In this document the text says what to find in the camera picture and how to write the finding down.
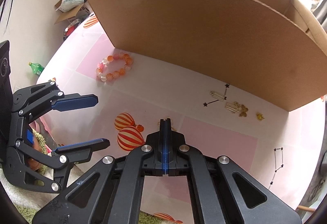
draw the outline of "open cardboard box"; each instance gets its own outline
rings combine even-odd
[[[55,9],[58,9],[58,7],[61,5],[62,0],[58,1],[55,4]],[[55,24],[68,20],[69,22],[74,21],[75,19],[82,17],[82,16],[88,16],[91,13],[91,7],[88,2],[80,4],[79,6],[74,7],[73,9],[67,11],[67,12],[61,12],[61,14],[58,16]]]
[[[287,111],[327,93],[327,35],[299,0],[89,2],[116,48],[211,76]]]

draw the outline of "red object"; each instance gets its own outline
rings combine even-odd
[[[144,139],[141,133],[134,126],[126,126],[118,132],[118,145],[126,151],[131,151],[141,145],[144,145]]]
[[[74,30],[75,30],[75,26],[70,27],[70,28],[67,30],[66,36],[69,36],[70,34],[72,34]]]

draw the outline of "green plastic bottle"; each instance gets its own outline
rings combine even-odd
[[[32,68],[33,74],[36,74],[38,76],[40,76],[40,74],[44,70],[44,67],[42,65],[40,65],[39,63],[31,63],[31,62],[29,62],[28,65]]]

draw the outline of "wooden stick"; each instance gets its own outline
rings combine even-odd
[[[306,206],[298,206],[298,209],[308,211],[308,212],[315,212],[316,210],[314,208],[306,207]]]

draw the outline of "plastic bag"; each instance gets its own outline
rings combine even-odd
[[[61,5],[59,6],[57,10],[60,10],[62,12],[67,12],[71,9],[73,9],[76,6],[79,6],[80,4],[83,4],[84,0],[62,0]]]

